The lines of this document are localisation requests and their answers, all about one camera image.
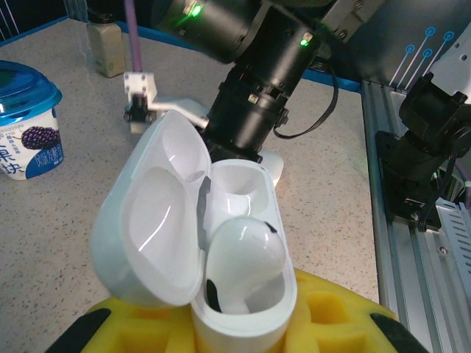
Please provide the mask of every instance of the blackberry image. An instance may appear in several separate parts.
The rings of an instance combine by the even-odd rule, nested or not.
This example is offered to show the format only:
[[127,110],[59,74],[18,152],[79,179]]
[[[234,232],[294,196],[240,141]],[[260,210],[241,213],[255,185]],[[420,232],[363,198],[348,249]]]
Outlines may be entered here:
[[27,149],[51,149],[60,143],[59,130],[33,126],[21,134],[21,143]]

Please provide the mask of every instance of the metal frame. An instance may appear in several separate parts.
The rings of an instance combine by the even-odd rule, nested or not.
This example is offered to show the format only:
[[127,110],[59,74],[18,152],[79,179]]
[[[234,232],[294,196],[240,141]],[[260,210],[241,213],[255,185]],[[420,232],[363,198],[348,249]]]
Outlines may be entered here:
[[393,89],[372,82],[361,88],[372,198],[380,303],[397,314],[429,352],[471,352],[471,218],[439,200],[439,232],[418,232],[389,221],[383,204],[375,135],[403,135]]

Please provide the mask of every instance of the black cable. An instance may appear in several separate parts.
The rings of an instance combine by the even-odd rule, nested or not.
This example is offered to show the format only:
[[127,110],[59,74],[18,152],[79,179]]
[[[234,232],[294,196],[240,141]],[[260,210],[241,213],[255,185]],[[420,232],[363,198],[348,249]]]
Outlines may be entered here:
[[337,105],[337,101],[339,100],[339,83],[337,81],[337,76],[336,76],[335,71],[327,64],[323,64],[323,66],[325,67],[325,71],[332,75],[332,82],[333,82],[332,101],[330,102],[330,104],[327,107],[326,111],[324,112],[324,114],[321,115],[321,117],[311,127],[309,127],[305,131],[300,132],[298,134],[284,135],[284,134],[281,134],[277,131],[277,127],[274,127],[273,128],[273,133],[275,134],[275,136],[277,138],[282,138],[284,140],[291,140],[293,138],[298,138],[299,136],[303,136],[305,134],[308,134],[309,132],[311,132],[311,131],[317,129],[319,126],[321,126],[322,123],[324,121],[326,121],[327,118],[330,116],[330,114],[332,114],[332,112],[335,110],[336,105]]
[[454,204],[464,203],[464,197],[465,197],[464,193],[466,193],[466,187],[461,189],[458,195],[456,195],[455,199],[453,200],[453,203]]
[[422,208],[422,211],[419,214],[419,231],[420,232],[425,232],[427,230],[427,217],[430,211],[432,210],[433,207],[435,207],[435,202],[436,200],[439,199],[439,197],[443,194],[443,191],[445,191],[445,188],[448,186],[450,183],[451,177],[453,176],[453,169],[455,168],[455,162],[456,162],[456,154],[452,154],[448,158],[448,165],[447,165],[447,170],[445,172],[445,177],[443,178],[443,182],[441,183],[440,187],[435,191],[433,194],[433,197],[428,200],[428,202],[424,205]]

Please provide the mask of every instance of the blue yogurt lid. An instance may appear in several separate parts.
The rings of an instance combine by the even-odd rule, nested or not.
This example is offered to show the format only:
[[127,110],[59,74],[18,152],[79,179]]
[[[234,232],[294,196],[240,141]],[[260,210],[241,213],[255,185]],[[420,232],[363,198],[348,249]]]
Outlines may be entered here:
[[0,60],[0,126],[34,118],[61,99],[62,93],[41,72]]

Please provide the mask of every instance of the blue circle symbol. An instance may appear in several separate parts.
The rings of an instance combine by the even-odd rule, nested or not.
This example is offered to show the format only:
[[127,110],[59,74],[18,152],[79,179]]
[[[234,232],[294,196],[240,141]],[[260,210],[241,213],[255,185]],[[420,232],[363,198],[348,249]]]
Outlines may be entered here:
[[432,35],[434,35],[436,32],[436,28],[435,27],[428,27],[426,30],[425,30],[425,35],[427,37],[431,37]]
[[455,32],[454,31],[448,31],[445,33],[445,35],[443,36],[443,40],[445,42],[449,42],[450,40],[453,39],[453,37],[455,37]]
[[414,44],[409,44],[408,46],[406,46],[406,54],[413,53],[414,50],[415,50]]
[[431,57],[433,54],[433,50],[432,49],[426,49],[424,50],[424,52],[422,53],[423,57]]

